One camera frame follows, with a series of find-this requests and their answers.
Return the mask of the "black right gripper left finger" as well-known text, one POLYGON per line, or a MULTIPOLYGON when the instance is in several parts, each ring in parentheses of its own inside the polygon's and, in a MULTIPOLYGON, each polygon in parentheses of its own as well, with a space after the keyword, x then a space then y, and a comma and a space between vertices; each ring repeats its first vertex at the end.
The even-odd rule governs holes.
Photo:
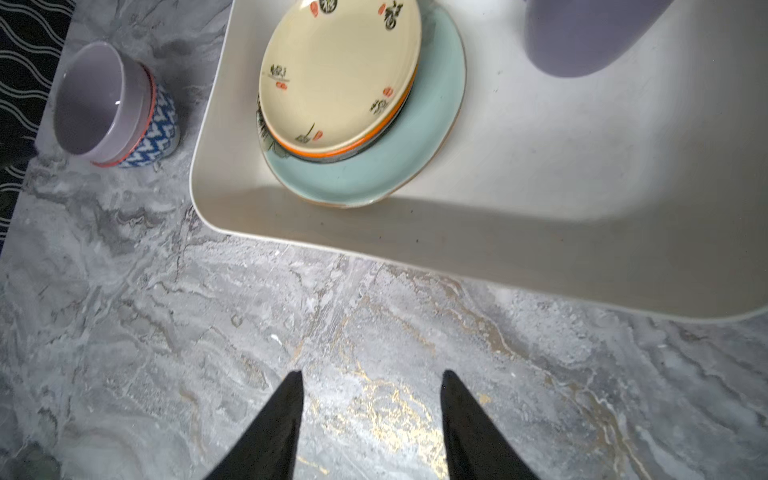
POLYGON ((302 373, 290 371, 206 479, 293 479, 303 404, 302 373))

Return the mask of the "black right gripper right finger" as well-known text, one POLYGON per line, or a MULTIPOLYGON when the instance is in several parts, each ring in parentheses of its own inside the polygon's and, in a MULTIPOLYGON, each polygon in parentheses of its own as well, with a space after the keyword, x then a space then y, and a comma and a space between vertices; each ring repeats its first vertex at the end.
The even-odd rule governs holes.
POLYGON ((538 479, 452 370, 440 402, 450 479, 538 479))

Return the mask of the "orange plate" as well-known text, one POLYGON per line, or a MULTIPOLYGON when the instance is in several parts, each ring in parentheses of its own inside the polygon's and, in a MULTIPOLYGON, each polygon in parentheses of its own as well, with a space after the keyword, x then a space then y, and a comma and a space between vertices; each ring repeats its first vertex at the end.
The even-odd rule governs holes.
POLYGON ((369 147, 371 147, 376 141, 379 140, 379 138, 382 135, 384 135, 387 132, 390 126, 396 121, 397 117, 399 116, 403 107, 406 105, 408 98, 412 92, 417 73, 418 71, 415 71, 415 73, 411 77, 409 83, 407 84, 405 92, 403 93, 403 96, 396 103, 395 109, 367 137, 363 138, 361 141, 355 144, 352 144, 349 148, 341 152, 338 152, 330 156, 325 156, 325 157, 315 158, 315 157, 299 154, 288 149, 283 144, 281 144, 273 135, 273 133, 269 130, 266 124, 266 117, 264 116, 261 108, 261 101, 258 101, 257 103, 258 110, 256 114, 256 119, 258 124, 258 131, 260 135, 261 148, 264 152, 269 150, 274 150, 277 156, 280 158, 287 158, 288 156, 293 156, 295 158, 298 158, 301 161, 305 161, 313 164, 331 164, 331 163, 336 163, 336 162, 340 162, 340 161, 352 158, 355 155, 358 155, 363 151, 365 151, 366 149, 368 149, 369 147))

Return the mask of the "mint green flower plate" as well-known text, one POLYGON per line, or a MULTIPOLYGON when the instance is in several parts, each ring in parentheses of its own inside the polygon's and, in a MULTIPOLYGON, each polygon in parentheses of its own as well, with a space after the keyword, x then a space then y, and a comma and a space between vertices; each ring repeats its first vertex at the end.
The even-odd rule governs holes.
POLYGON ((415 85, 393 124, 371 146, 344 161, 301 160, 259 125, 260 149, 277 180, 310 203, 358 208, 410 182, 434 158, 459 115, 466 58, 459 30, 441 5, 421 1, 424 36, 415 85))

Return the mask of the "lavender patterned bowl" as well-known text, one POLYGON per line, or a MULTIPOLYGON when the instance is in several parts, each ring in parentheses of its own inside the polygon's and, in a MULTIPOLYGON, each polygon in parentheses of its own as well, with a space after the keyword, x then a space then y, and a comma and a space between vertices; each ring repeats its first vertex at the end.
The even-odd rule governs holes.
POLYGON ((65 69, 53 130, 70 157, 100 168, 149 166, 181 139, 170 92, 146 65, 104 41, 83 47, 65 69))

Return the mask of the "cream painted plate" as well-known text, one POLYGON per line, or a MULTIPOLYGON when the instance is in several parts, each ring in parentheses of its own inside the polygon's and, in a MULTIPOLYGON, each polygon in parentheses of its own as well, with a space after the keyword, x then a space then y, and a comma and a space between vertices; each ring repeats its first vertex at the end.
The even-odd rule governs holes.
POLYGON ((422 17, 415 1, 297 1, 277 24, 261 65, 266 124, 310 157, 367 137, 417 71, 422 17))

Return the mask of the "purple mug white inside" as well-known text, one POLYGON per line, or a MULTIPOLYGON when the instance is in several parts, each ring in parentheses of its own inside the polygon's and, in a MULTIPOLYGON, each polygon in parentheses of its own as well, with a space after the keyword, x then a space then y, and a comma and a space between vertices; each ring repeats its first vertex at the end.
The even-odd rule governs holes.
POLYGON ((528 1, 527 57, 555 77, 595 73, 626 53, 671 4, 671 0, 528 1))

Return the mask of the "white plastic bin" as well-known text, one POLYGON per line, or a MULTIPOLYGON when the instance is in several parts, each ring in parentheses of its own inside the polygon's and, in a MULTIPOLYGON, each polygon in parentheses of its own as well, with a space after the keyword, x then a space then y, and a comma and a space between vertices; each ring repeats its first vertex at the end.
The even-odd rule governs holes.
POLYGON ((236 1, 190 170, 223 233, 688 320, 767 310, 767 5, 676 1, 589 76, 544 74, 519 1, 440 1, 467 81, 449 134, 386 200, 309 203, 260 148, 285 1, 236 1))

